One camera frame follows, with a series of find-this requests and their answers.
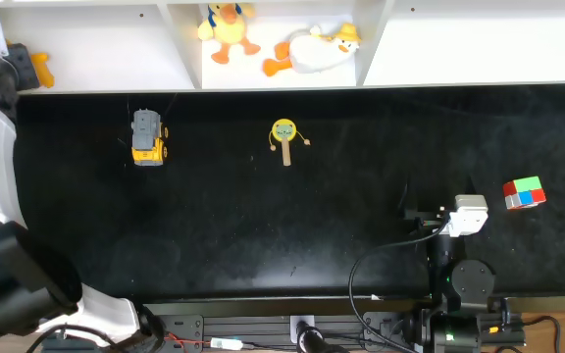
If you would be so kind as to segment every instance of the yellow hat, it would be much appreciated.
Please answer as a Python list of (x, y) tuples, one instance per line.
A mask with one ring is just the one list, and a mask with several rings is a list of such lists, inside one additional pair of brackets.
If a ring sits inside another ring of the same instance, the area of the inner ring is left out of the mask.
[(361, 38), (357, 35), (357, 27), (353, 24), (343, 24), (339, 33), (335, 34), (334, 37), (347, 41), (361, 41)]

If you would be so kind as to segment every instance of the black table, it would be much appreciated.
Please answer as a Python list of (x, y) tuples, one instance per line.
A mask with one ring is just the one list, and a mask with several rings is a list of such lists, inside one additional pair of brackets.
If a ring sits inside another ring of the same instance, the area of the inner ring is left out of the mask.
[[(132, 113), (170, 129), (170, 161), (133, 165)], [(466, 239), (497, 295), (565, 295), (565, 85), (277, 93), (25, 96), (15, 151), (29, 229), (107, 294), (180, 298), (343, 295), (355, 259), (408, 238), (408, 176), (421, 207), (468, 179), (489, 206)], [(269, 149), (273, 122), (291, 167)], [(547, 202), (508, 212), (502, 184), (539, 176)], [(424, 246), (359, 270), (359, 294), (424, 296)]]

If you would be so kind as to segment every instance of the white label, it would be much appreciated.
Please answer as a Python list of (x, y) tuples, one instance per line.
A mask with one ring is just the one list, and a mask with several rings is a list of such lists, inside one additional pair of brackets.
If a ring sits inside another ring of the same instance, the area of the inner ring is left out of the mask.
[(243, 342), (238, 339), (211, 338), (211, 348), (241, 350)]

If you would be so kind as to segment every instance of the plush duck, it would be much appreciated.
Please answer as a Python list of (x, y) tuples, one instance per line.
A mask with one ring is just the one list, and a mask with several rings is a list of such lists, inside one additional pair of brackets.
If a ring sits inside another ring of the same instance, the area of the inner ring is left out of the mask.
[(222, 43), (222, 49), (211, 57), (219, 64), (227, 64), (231, 46), (241, 44), (246, 55), (253, 55), (261, 47), (250, 43), (245, 37), (246, 25), (243, 15), (254, 17), (254, 7), (250, 4), (214, 3), (208, 5), (208, 18), (200, 25), (197, 36), (201, 40), (215, 38)]
[(318, 26), (300, 30), (287, 42), (275, 47), (276, 60), (267, 59), (263, 72), (274, 76), (280, 70), (294, 69), (300, 74), (312, 74), (333, 68), (348, 60), (359, 49), (361, 38), (353, 24), (344, 24), (333, 37), (322, 35)]

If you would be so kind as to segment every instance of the yellow toy truck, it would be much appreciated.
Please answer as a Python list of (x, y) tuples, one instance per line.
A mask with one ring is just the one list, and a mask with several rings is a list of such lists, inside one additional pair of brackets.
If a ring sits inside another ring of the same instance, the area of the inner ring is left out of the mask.
[(161, 123), (161, 116), (150, 110), (134, 112), (132, 126), (132, 157), (138, 166), (162, 166), (167, 159), (163, 138), (169, 129)]

